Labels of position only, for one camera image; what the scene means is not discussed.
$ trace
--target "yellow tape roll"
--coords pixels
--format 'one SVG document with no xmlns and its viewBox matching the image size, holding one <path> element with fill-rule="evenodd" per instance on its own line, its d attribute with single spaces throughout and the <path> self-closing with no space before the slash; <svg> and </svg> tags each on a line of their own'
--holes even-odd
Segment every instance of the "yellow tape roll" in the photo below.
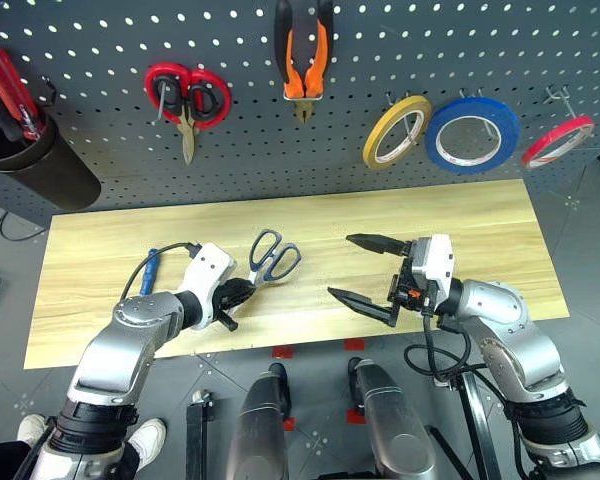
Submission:
<svg viewBox="0 0 600 480">
<path fill-rule="evenodd" d="M 389 133 L 391 128 L 410 114 L 416 114 L 416 122 L 411 127 L 411 135 L 404 131 L 404 140 L 390 152 L 378 156 L 378 147 Z M 362 159 L 367 167 L 373 170 L 382 170 L 390 167 L 403 157 L 414 146 L 418 137 L 424 132 L 431 118 L 431 104 L 421 95 L 414 95 L 399 101 L 382 116 L 373 127 L 362 150 Z"/>
</svg>

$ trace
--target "tape roll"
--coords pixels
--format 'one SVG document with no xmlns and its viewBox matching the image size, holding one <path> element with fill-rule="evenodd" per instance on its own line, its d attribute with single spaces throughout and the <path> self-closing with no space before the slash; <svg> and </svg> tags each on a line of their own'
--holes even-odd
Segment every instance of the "tape roll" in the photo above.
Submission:
<svg viewBox="0 0 600 480">
<path fill-rule="evenodd" d="M 557 126 L 546 135 L 540 137 L 540 139 L 531 145 L 527 151 L 524 152 L 524 155 L 522 155 L 522 164 L 526 168 L 531 169 L 553 162 L 584 142 L 591 136 L 591 132 L 593 132 L 595 126 L 596 124 L 593 119 L 588 115 L 582 115 L 581 117 L 572 118 L 571 120 L 564 122 L 562 125 Z M 557 143 L 564 137 L 573 133 L 575 133 L 575 135 L 562 145 L 544 155 L 540 155 L 543 150 L 546 150 L 554 143 Z"/>
<path fill-rule="evenodd" d="M 407 115 L 416 115 L 416 121 L 410 129 L 410 135 L 404 132 L 404 140 L 384 155 L 378 155 L 378 148 L 393 126 L 402 122 Z M 427 128 L 431 118 L 431 104 L 421 95 L 414 95 L 400 100 L 378 120 L 369 134 L 362 150 L 362 159 L 372 170 L 382 170 L 396 163 L 407 154 L 418 141 L 418 137 Z"/>
<path fill-rule="evenodd" d="M 451 155 L 440 141 L 449 124 L 464 118 L 485 121 L 495 130 L 497 142 L 486 155 L 459 158 Z M 504 103 L 491 98 L 471 97 L 455 100 L 438 110 L 429 122 L 425 144 L 429 159 L 438 167 L 459 174 L 482 173 L 502 165 L 513 154 L 520 136 L 518 118 Z"/>
</svg>

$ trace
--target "red tape roll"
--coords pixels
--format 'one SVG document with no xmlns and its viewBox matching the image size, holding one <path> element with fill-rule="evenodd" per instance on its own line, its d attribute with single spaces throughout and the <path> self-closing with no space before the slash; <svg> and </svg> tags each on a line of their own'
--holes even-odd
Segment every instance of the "red tape roll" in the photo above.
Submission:
<svg viewBox="0 0 600 480">
<path fill-rule="evenodd" d="M 522 164 L 526 168 L 531 169 L 553 162 L 584 142 L 591 135 L 595 125 L 593 119 L 588 115 L 572 118 L 562 125 L 558 125 L 549 133 L 542 136 L 538 141 L 531 145 L 526 152 L 524 152 L 524 155 L 522 155 Z M 574 132 L 577 133 L 565 143 L 544 155 L 540 155 L 540 153 L 550 145 L 553 145 Z"/>
</svg>

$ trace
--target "red floor marker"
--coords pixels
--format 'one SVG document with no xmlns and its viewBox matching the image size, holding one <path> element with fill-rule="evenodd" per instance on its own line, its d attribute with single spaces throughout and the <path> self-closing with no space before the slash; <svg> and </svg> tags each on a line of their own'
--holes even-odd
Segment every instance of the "red floor marker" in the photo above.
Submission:
<svg viewBox="0 0 600 480">
<path fill-rule="evenodd" d="M 295 417 L 289 417 L 284 421 L 284 431 L 293 432 L 296 429 Z"/>
<path fill-rule="evenodd" d="M 291 345 L 281 345 L 271 349 L 273 358 L 293 358 L 293 347 Z"/>
<path fill-rule="evenodd" d="M 347 410 L 347 423 L 349 425 L 364 425 L 367 421 L 354 408 Z"/>
<path fill-rule="evenodd" d="M 344 349 L 351 350 L 364 350 L 364 338 L 345 338 Z"/>
</svg>

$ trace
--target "metal hook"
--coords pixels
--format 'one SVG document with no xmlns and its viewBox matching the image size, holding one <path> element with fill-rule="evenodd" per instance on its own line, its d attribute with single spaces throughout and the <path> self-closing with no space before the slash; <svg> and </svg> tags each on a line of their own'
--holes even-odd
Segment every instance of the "metal hook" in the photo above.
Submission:
<svg viewBox="0 0 600 480">
<path fill-rule="evenodd" d="M 385 92 L 385 97 L 387 98 L 387 102 L 389 103 L 390 107 L 393 107 L 393 105 L 395 105 L 395 101 L 393 100 L 393 96 L 391 95 L 391 92 Z M 405 91 L 405 96 L 409 96 L 409 90 Z M 402 122 L 404 123 L 404 129 L 407 131 L 407 138 L 409 139 L 409 141 L 411 143 L 413 143 L 414 145 L 418 145 L 416 142 L 414 142 L 413 137 L 411 136 L 411 129 L 409 129 L 409 121 L 407 120 L 407 117 L 403 117 L 402 118 Z"/>
<path fill-rule="evenodd" d="M 164 111 L 164 92 L 167 90 L 166 82 L 162 82 L 162 88 L 160 89 L 160 106 L 158 107 L 158 116 L 156 119 L 151 122 L 151 125 L 154 125 L 160 121 L 162 118 L 162 112 Z"/>
<path fill-rule="evenodd" d="M 462 98 L 467 98 L 467 96 L 464 93 L 464 88 L 461 88 L 459 90 L 459 93 Z M 477 93 L 474 96 L 475 97 L 483 97 L 484 96 L 484 95 L 482 95 L 482 87 L 478 87 Z M 497 135 L 493 132 L 493 130 L 491 130 L 491 125 L 489 125 L 489 122 L 487 122 L 486 120 L 483 120 L 482 123 L 484 123 L 484 129 L 487 131 L 487 135 L 489 135 L 489 137 L 491 137 L 491 138 L 496 138 Z"/>
<path fill-rule="evenodd" d="M 49 96 L 49 100 L 47 100 L 46 102 L 44 102 L 43 104 L 41 104 L 42 107 L 53 107 L 56 103 L 56 96 L 58 95 L 58 90 L 56 89 L 55 85 L 53 83 L 51 83 L 51 79 L 46 76 L 46 75 L 42 75 L 42 81 L 44 82 L 44 84 L 47 86 L 47 88 L 49 89 L 50 96 Z"/>
<path fill-rule="evenodd" d="M 549 96 L 542 103 L 548 103 L 551 100 L 562 100 L 565 107 L 567 107 L 567 110 L 569 111 L 569 115 L 571 115 L 571 118 L 577 117 L 576 112 L 573 111 L 573 108 L 571 107 L 571 103 L 569 102 L 571 95 L 569 94 L 569 91 L 567 90 L 566 85 L 564 85 L 556 93 L 551 91 L 551 85 L 546 87 L 545 90 L 547 92 L 547 95 L 549 95 Z"/>
</svg>

